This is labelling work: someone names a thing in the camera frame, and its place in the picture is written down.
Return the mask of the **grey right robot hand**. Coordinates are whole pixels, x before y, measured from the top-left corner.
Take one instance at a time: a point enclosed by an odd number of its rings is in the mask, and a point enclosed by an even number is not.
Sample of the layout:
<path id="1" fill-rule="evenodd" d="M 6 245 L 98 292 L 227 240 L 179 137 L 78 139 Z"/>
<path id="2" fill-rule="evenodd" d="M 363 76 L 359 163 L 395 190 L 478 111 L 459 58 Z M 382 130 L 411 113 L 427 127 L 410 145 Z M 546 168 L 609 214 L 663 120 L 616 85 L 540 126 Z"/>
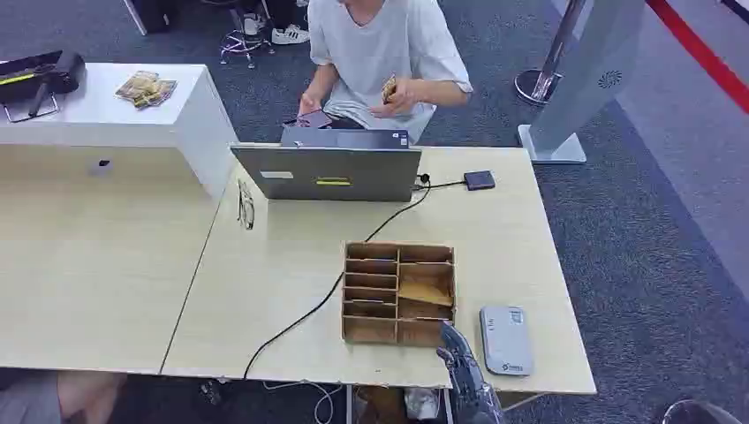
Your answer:
<path id="1" fill-rule="evenodd" d="M 440 322 L 442 345 L 436 354 L 446 366 L 454 397 L 455 423 L 504 423 L 496 392 L 488 384 L 467 339 L 453 325 Z"/>

